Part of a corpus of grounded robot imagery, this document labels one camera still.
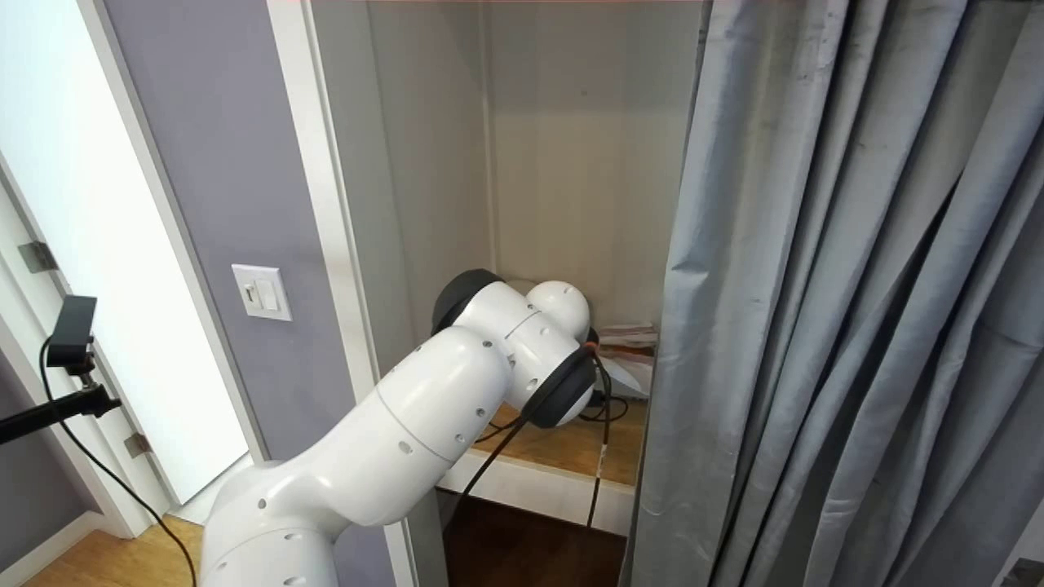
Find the gray curtain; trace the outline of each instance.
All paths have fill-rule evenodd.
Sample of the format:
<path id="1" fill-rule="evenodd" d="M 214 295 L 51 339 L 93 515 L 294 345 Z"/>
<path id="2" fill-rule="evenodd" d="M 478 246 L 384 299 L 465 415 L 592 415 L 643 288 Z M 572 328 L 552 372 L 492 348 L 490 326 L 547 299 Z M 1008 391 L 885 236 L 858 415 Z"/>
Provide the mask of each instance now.
<path id="1" fill-rule="evenodd" d="M 623 585 L 981 587 L 1044 497 L 1044 8 L 712 0 Z"/>

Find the closet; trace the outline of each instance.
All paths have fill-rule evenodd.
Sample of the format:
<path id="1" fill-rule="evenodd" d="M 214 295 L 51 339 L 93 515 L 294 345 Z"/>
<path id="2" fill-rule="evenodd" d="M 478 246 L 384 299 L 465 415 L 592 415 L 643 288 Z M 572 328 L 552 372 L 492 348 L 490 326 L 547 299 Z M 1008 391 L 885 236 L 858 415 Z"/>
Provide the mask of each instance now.
<path id="1" fill-rule="evenodd" d="M 698 3 L 320 0 L 313 26 L 381 370 L 432 333 L 438 290 L 466 266 L 522 290 L 572 282 L 605 333 L 657 326 Z M 628 370 L 649 385 L 649 364 Z M 628 534 L 643 415 L 633 397 L 614 423 L 630 467 L 605 467 L 605 530 Z M 602 426 L 524 433 L 478 497 L 587 521 Z"/>

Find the wall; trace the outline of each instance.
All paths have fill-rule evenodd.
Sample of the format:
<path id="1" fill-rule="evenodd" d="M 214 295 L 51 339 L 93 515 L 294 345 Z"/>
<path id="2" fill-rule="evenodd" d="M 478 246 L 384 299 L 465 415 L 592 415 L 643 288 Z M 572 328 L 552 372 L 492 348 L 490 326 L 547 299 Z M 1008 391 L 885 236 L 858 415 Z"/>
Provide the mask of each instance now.
<path id="1" fill-rule="evenodd" d="M 602 326 L 657 323 L 696 86 L 696 3 L 492 3 L 507 274 L 567 278 Z"/>
<path id="2" fill-rule="evenodd" d="M 260 0 L 108 0 L 142 106 L 271 458 L 348 412 L 313 208 Z M 230 265 L 277 265 L 294 323 L 241 314 Z M 345 585 L 391 585 L 381 530 L 335 546 Z"/>
<path id="3" fill-rule="evenodd" d="M 369 3 L 416 337 L 466 266 L 492 266 L 480 3 Z"/>
<path id="4" fill-rule="evenodd" d="M 31 409 L 31 397 L 0 354 L 0 418 L 22 409 Z M 81 485 L 45 433 L 0 447 L 0 570 L 89 510 Z"/>

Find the white wall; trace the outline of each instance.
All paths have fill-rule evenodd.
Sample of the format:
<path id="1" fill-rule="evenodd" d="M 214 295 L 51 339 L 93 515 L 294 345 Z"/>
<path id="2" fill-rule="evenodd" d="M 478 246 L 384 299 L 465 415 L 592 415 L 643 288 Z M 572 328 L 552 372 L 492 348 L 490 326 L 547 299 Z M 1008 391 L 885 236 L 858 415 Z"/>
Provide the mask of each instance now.
<path id="1" fill-rule="evenodd" d="M 369 3 L 369 16 L 384 148 L 364 135 L 345 135 L 342 148 L 384 152 L 389 197 L 369 183 L 353 202 L 381 220 L 364 226 L 399 233 L 391 246 L 391 227 L 363 227 L 371 233 L 363 253 L 381 247 L 384 265 L 403 253 L 416 333 L 428 333 L 448 278 L 472 265 L 567 278 L 605 326 L 657 323 L 696 80 L 696 8 Z M 332 43 L 326 54 L 359 54 L 348 37 Z M 348 98 L 332 106 L 341 120 L 359 116 Z M 375 165 L 345 175 L 363 183 Z"/>
<path id="2" fill-rule="evenodd" d="M 492 3 L 498 266 L 657 323 L 698 47 L 696 3 Z"/>
<path id="3" fill-rule="evenodd" d="M 480 3 L 369 3 L 416 333 L 466 272 L 490 266 Z"/>

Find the wooden surface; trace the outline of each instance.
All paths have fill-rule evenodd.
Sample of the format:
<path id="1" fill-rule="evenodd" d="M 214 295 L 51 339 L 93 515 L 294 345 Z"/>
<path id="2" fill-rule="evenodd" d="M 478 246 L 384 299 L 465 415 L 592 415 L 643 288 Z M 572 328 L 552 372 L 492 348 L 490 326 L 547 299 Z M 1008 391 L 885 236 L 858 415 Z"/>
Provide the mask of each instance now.
<path id="1" fill-rule="evenodd" d="M 165 526 L 186 542 L 199 567 L 199 526 L 165 520 Z M 51 567 L 37 573 L 31 587 L 186 587 L 189 570 L 175 546 L 154 526 L 138 542 L 89 534 L 64 551 Z"/>
<path id="2" fill-rule="evenodd" d="M 517 412 L 498 412 L 492 423 L 508 423 Z M 630 412 L 614 420 L 611 426 L 611 450 L 605 462 L 605 478 L 635 485 L 639 478 L 639 461 L 643 461 L 643 441 L 645 441 L 645 404 L 633 402 Z M 602 450 L 602 420 L 575 420 L 567 426 L 524 426 L 504 458 L 508 461 L 528 461 L 554 470 L 572 470 L 580 475 L 597 473 L 597 450 Z M 492 450 L 504 438 L 490 438 L 478 443 L 478 450 Z"/>

